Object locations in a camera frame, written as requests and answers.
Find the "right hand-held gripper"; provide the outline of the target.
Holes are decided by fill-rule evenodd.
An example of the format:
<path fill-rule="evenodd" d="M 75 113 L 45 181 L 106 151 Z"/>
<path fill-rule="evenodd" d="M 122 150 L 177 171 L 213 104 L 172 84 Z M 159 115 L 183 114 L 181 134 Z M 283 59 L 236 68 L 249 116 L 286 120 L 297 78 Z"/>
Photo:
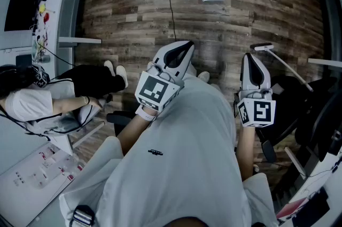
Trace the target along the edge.
<path fill-rule="evenodd" d="M 250 81 L 249 58 L 246 53 L 242 58 L 240 81 L 242 89 L 253 89 Z M 240 121 L 243 127 L 263 128 L 274 124 L 276 101 L 272 100 L 270 73 L 256 56 L 252 56 L 252 81 L 260 90 L 242 90 L 238 93 L 237 104 Z"/>

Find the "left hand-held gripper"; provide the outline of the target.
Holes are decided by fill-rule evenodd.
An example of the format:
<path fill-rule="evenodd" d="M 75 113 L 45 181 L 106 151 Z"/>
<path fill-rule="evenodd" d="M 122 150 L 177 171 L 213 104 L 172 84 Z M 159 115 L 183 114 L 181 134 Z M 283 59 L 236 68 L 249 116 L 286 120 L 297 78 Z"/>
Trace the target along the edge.
<path fill-rule="evenodd" d="M 161 47 L 156 54 L 156 63 L 178 63 L 176 76 L 154 62 L 141 73 L 135 97 L 137 101 L 157 112 L 166 106 L 184 88 L 182 80 L 190 64 L 195 45 L 193 41 L 177 41 Z"/>

